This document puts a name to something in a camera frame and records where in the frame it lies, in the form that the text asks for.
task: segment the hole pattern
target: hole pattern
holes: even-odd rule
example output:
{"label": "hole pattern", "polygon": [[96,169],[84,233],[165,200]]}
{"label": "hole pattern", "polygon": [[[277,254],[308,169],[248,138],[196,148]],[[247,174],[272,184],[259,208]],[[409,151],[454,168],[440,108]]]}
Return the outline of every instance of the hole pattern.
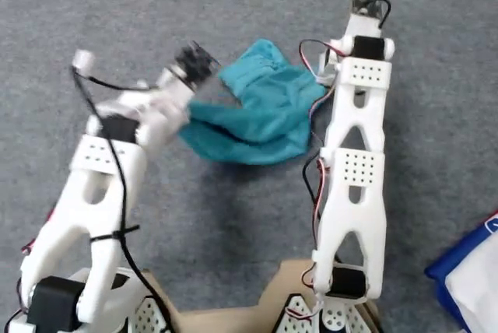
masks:
{"label": "hole pattern", "polygon": [[[301,314],[309,314],[310,309],[305,304],[301,296],[293,297],[287,307],[300,312]],[[289,315],[284,315],[280,321],[275,333],[312,333],[312,325],[309,320],[297,320]]]}
{"label": "hole pattern", "polygon": [[341,152],[338,150],[336,158],[338,163],[342,161],[342,175],[345,182],[349,185],[366,187],[374,182],[376,170],[384,162],[382,158],[371,152],[364,150],[351,150]]}
{"label": "hole pattern", "polygon": [[385,88],[391,80],[391,64],[362,58],[347,58],[343,62],[342,82],[354,86]]}
{"label": "hole pattern", "polygon": [[354,307],[344,308],[343,305],[331,303],[323,313],[324,326],[330,331],[340,331],[344,326],[351,333],[370,333],[371,330]]}
{"label": "hole pattern", "polygon": [[[302,309],[303,314],[309,314],[310,309],[307,307],[301,296],[293,297],[288,307],[299,311]],[[325,304],[321,313],[321,319],[324,326],[329,332],[341,331],[345,326],[349,328],[350,333],[371,333],[368,325],[361,318],[361,315],[353,306],[337,305],[335,303]],[[318,324],[316,318],[313,319],[315,324]],[[275,333],[314,333],[317,327],[313,326],[309,321],[298,321],[294,317],[284,315],[284,318],[279,322]]]}
{"label": "hole pattern", "polygon": [[158,333],[166,327],[166,322],[156,302],[147,299],[137,309],[133,325],[135,326],[135,331],[132,333]]}

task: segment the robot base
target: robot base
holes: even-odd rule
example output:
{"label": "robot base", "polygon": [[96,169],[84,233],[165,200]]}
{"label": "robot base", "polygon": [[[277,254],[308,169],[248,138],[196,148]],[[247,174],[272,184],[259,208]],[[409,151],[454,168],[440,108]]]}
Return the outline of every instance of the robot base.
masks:
{"label": "robot base", "polygon": [[[309,313],[310,307],[314,305],[312,290],[303,286],[300,282],[301,273],[309,268],[309,266],[310,261],[308,260],[288,260],[282,262],[276,275],[266,286],[256,306],[187,312],[179,312],[174,307],[150,272],[145,271],[144,275],[166,302],[176,333],[379,332],[377,329],[377,309],[370,301],[366,303],[368,304],[368,308],[361,304],[348,306],[344,303],[330,301],[331,304],[326,303],[324,309],[318,315],[303,321],[298,321],[294,317],[289,316],[286,313],[286,307],[291,307],[305,314],[306,312]],[[128,272],[128,270],[120,268],[119,272]],[[87,273],[88,270],[83,269],[72,276],[71,279],[84,280]],[[106,308],[105,310],[108,314],[104,312],[99,327],[90,329],[87,324],[83,324],[74,332],[159,333],[165,328],[164,319],[157,305],[153,299],[148,298],[146,295],[147,290],[143,286],[135,284],[132,274],[128,276],[132,281],[128,284],[128,288],[136,290],[133,292],[133,298],[127,298],[128,302],[124,304],[121,311],[116,311],[113,314],[113,308]],[[130,310],[130,303],[135,303],[135,308],[131,308]],[[121,319],[121,323],[116,325],[115,322],[118,318]],[[36,329],[34,325],[26,323],[26,315],[23,314],[12,321],[9,333],[36,333]]]}

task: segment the cable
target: cable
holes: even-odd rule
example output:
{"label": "cable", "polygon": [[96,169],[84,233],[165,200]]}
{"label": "cable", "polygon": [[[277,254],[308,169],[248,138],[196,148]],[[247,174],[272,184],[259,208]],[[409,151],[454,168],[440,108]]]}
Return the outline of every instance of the cable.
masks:
{"label": "cable", "polygon": [[173,331],[174,327],[171,322],[171,315],[170,311],[168,310],[166,304],[164,303],[163,299],[160,297],[159,293],[153,288],[152,285],[150,285],[149,281],[144,277],[144,275],[140,272],[139,267],[133,260],[132,255],[130,254],[130,250],[128,249],[128,245],[126,244],[126,207],[127,207],[127,185],[126,185],[126,180],[125,180],[125,173],[123,172],[123,169],[121,168],[121,163],[119,162],[119,158],[117,157],[116,150],[112,144],[112,141],[110,140],[109,133],[107,132],[107,129],[104,126],[104,122],[102,117],[99,115],[95,103],[92,100],[92,97],[90,96],[89,92],[85,88],[85,86],[82,83],[81,80],[81,75],[77,72],[77,68],[72,66],[71,67],[71,73],[72,73],[72,78],[74,79],[75,86],[82,95],[82,98],[85,100],[86,104],[88,105],[89,109],[95,115],[97,120],[100,122],[100,125],[102,127],[102,134],[104,138],[107,141],[107,144],[109,145],[110,152],[112,153],[112,156],[114,158],[114,162],[116,163],[117,171],[119,173],[119,177],[121,179],[121,184],[123,186],[123,197],[122,197],[122,203],[121,203],[121,222],[120,222],[120,229],[116,232],[113,233],[117,240],[119,240],[121,249],[123,251],[124,257],[126,258],[126,261],[130,265],[130,268],[132,271],[136,274],[136,276],[139,278],[139,280],[142,282],[144,287],[148,289],[150,294],[153,296],[154,300],[156,301],[156,304],[158,308],[161,311],[161,314],[164,317],[164,320],[167,323],[167,326],[163,328],[160,333],[165,333],[168,329],[170,331]]}
{"label": "cable", "polygon": [[304,180],[304,183],[305,183],[306,188],[308,190],[308,193],[310,193],[311,201],[313,202],[313,204],[316,202],[316,198],[315,198],[315,195],[314,195],[314,192],[313,192],[313,188],[311,187],[310,182],[308,180],[307,168],[308,168],[308,166],[310,166],[311,162],[313,162],[313,160],[318,156],[318,154],[320,154],[320,150],[319,149],[312,156],[310,156],[306,160],[306,162],[304,162],[303,170],[302,170],[303,180]]}
{"label": "cable", "polygon": [[313,70],[313,68],[311,67],[311,64],[310,62],[307,60],[306,58],[306,55],[304,54],[304,50],[303,50],[303,45],[304,43],[319,43],[319,44],[322,44],[323,46],[325,46],[327,49],[330,49],[331,51],[333,51],[337,56],[339,57],[345,57],[345,54],[342,53],[339,49],[336,49],[335,47],[332,47],[329,43],[325,43],[324,41],[322,40],[317,40],[317,39],[304,39],[304,40],[301,40],[301,42],[299,42],[299,55],[301,57],[301,61],[303,61],[303,64],[306,66],[306,68],[311,72],[311,74],[313,75],[313,77],[318,81],[318,80],[328,80],[328,79],[333,79],[335,77],[335,75],[330,75],[330,76],[326,76],[324,78],[320,77],[319,75],[317,75],[317,73]]}
{"label": "cable", "polygon": [[388,10],[386,10],[386,13],[383,15],[381,21],[379,22],[379,30],[381,30],[382,26],[384,25],[384,23],[388,19],[389,14],[391,14],[392,4],[389,0],[366,0],[364,5],[368,6],[372,2],[385,2],[385,4],[388,6]]}
{"label": "cable", "polygon": [[[50,218],[52,217],[52,215],[54,215],[54,211],[55,211],[55,206],[56,205],[57,205],[57,202],[55,202],[52,205],[51,210],[48,212],[47,217],[45,218],[45,223],[47,223],[48,220],[50,220]],[[24,245],[23,247],[21,247],[21,251],[23,252],[23,254],[25,254],[25,255],[30,255],[31,254],[31,250],[33,249],[33,245],[34,245],[34,243],[35,243],[36,240],[37,240],[37,238],[34,237],[33,239],[31,239],[30,242],[28,242],[26,245]]]}
{"label": "cable", "polygon": [[323,198],[323,194],[324,194],[324,190],[325,190],[325,178],[326,178],[325,164],[324,164],[323,159],[319,158],[317,161],[317,164],[318,164],[318,170],[320,171],[320,184],[318,185],[317,197],[315,198],[315,202],[314,202],[313,225],[312,225],[315,248],[318,245],[318,242],[317,242],[317,237],[318,237],[317,222],[318,222],[319,216],[320,216],[321,199]]}
{"label": "cable", "polygon": [[7,320],[7,322],[5,323],[5,326],[3,328],[3,333],[9,333],[9,326],[10,326],[10,323],[12,322],[12,320],[14,320],[16,318],[17,315],[19,315],[21,313],[21,310],[18,309],[14,314],[12,314],[11,317],[9,317],[9,319]]}
{"label": "cable", "polygon": [[132,91],[132,92],[147,92],[147,91],[150,91],[151,89],[153,89],[154,87],[146,87],[146,88],[140,88],[140,87],[137,87],[137,86],[129,86],[129,87],[126,87],[126,86],[116,86],[114,84],[109,84],[108,82],[104,82],[102,80],[99,80],[97,78],[94,78],[93,76],[82,76],[80,75],[78,72],[76,73],[77,76],[79,76],[80,78],[82,79],[86,79],[94,84],[97,84],[99,86],[103,86],[105,88],[108,88],[108,89],[112,89],[112,90],[127,90],[127,91]]}

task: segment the black cable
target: black cable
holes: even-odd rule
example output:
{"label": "black cable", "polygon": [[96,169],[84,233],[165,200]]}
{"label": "black cable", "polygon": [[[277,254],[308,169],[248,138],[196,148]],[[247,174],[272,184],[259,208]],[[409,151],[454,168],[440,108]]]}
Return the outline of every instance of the black cable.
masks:
{"label": "black cable", "polygon": [[131,86],[131,87],[116,86],[114,84],[109,84],[108,82],[104,82],[102,80],[94,78],[93,76],[86,77],[86,76],[80,75],[79,73],[76,73],[76,75],[78,75],[80,78],[87,79],[90,82],[93,82],[94,84],[97,84],[99,86],[104,86],[104,87],[106,87],[108,89],[112,89],[112,90],[128,90],[128,91],[132,91],[132,92],[147,92],[147,91],[152,89],[152,87],[139,88],[136,86]]}
{"label": "black cable", "polygon": [[16,318],[17,315],[19,315],[21,313],[21,309],[19,308],[14,314],[12,314],[11,317],[9,317],[9,319],[7,320],[7,322],[5,323],[5,326],[3,328],[3,333],[9,333],[9,325],[10,323],[12,322],[12,320],[14,320]]}
{"label": "black cable", "polygon": [[85,100],[86,104],[88,105],[89,109],[95,115],[97,120],[100,122],[101,127],[102,127],[102,134],[104,138],[107,141],[107,144],[109,145],[110,152],[112,153],[112,156],[114,158],[114,162],[116,163],[117,171],[119,173],[119,177],[121,179],[121,184],[123,186],[123,198],[122,198],[122,204],[121,204],[121,222],[120,222],[120,229],[118,233],[114,233],[116,235],[116,239],[119,240],[119,243],[121,245],[121,249],[123,250],[124,257],[126,258],[126,261],[130,265],[130,268],[132,271],[136,274],[136,276],[140,279],[142,284],[148,289],[150,294],[153,296],[154,300],[156,301],[156,304],[158,308],[161,311],[161,314],[164,317],[165,322],[167,323],[167,326],[163,328],[160,333],[165,333],[167,329],[169,329],[172,333],[174,333],[174,326],[171,322],[171,314],[170,311],[168,310],[166,304],[164,303],[163,299],[159,295],[159,293],[153,288],[152,285],[150,285],[149,281],[145,278],[145,276],[140,272],[139,267],[133,260],[132,255],[130,254],[130,250],[128,249],[128,245],[126,244],[126,207],[127,207],[127,185],[126,185],[126,180],[125,180],[125,174],[123,172],[123,169],[121,168],[121,164],[119,162],[119,158],[117,157],[116,150],[112,144],[112,141],[110,140],[109,133],[107,132],[107,129],[104,126],[104,122],[102,117],[99,115],[95,103],[92,101],[92,97],[86,90],[85,86],[82,83],[81,80],[81,75],[77,72],[76,67],[72,66],[71,67],[71,73],[72,73],[72,78],[74,79],[75,86],[79,90],[80,94],[82,95],[82,98]]}
{"label": "black cable", "polygon": [[306,188],[308,190],[308,193],[310,193],[311,196],[311,201],[313,204],[317,203],[317,198],[315,197],[315,193],[313,191],[313,188],[311,187],[310,181],[308,180],[307,176],[307,168],[310,166],[311,162],[320,154],[320,150],[318,149],[312,156],[310,156],[308,159],[306,159],[306,162],[303,165],[303,180],[304,183],[306,184]]}
{"label": "black cable", "polygon": [[388,6],[388,10],[386,10],[386,13],[382,16],[381,21],[379,22],[379,30],[382,29],[382,26],[388,20],[389,14],[391,14],[391,9],[392,9],[392,4],[389,0],[366,0],[365,1],[365,6],[368,6],[372,2],[385,2],[385,4]]}

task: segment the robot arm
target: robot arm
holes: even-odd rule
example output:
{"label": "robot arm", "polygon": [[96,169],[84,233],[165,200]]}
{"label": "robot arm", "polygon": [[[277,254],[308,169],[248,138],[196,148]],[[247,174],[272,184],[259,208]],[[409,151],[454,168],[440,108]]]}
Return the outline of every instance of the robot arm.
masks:
{"label": "robot arm", "polygon": [[[321,56],[321,77],[338,74],[334,83],[324,83],[335,85],[335,96],[320,154],[330,171],[330,184],[312,256],[314,290],[319,299],[332,296],[362,303],[381,294],[386,232],[382,124],[391,80],[389,60],[395,51],[392,40],[381,38],[382,24],[391,9],[388,3],[382,18],[382,1],[386,0],[353,0],[345,36],[330,42],[347,57],[338,62],[330,51]],[[364,96],[362,103],[359,96]],[[342,147],[354,127],[361,132],[364,150]],[[361,190],[359,201],[354,203],[349,196],[351,187]],[[345,235],[351,232],[358,236],[363,267],[334,262]]]}
{"label": "robot arm", "polygon": [[[90,77],[92,64],[91,53],[77,52],[72,65],[77,82]],[[52,275],[58,260],[83,234],[90,236],[92,268],[75,305],[77,320],[96,323],[102,311],[112,307],[108,297],[121,257],[117,233],[122,230],[123,203],[128,216],[148,160],[188,122],[188,103],[215,66],[216,61],[207,52],[197,44],[191,45],[163,70],[153,88],[125,90],[116,100],[96,106],[99,117],[90,116],[61,197],[22,263],[20,296],[25,309],[31,307],[37,286]],[[128,297],[143,299],[146,291],[140,286],[135,283]],[[127,287],[133,288],[133,282]],[[123,295],[113,293],[117,297],[114,309],[122,308]],[[128,307],[135,309],[137,304]]]}

